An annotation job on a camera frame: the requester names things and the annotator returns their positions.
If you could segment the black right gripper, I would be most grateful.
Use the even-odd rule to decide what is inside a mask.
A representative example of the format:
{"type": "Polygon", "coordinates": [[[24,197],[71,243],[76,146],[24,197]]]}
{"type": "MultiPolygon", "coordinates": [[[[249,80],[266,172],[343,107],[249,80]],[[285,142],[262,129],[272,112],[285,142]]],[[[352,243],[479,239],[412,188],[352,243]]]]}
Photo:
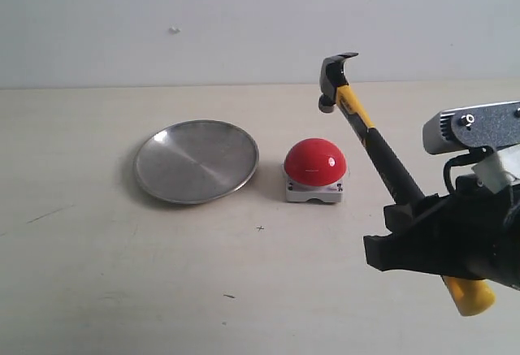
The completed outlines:
{"type": "Polygon", "coordinates": [[[366,263],[462,279],[519,279],[519,185],[491,193],[475,178],[464,189],[383,208],[386,236],[364,236],[366,263]],[[431,225],[431,232],[408,231],[431,225]]]}

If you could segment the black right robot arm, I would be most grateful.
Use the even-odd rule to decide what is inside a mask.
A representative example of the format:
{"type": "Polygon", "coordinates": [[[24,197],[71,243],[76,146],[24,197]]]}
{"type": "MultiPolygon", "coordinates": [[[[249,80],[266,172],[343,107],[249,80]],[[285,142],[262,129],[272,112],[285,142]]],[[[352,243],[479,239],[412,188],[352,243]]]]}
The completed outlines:
{"type": "Polygon", "coordinates": [[[383,182],[394,200],[383,208],[389,233],[364,236],[369,266],[519,288],[517,185],[494,194],[466,174],[453,193],[426,195],[411,177],[383,182]]]}

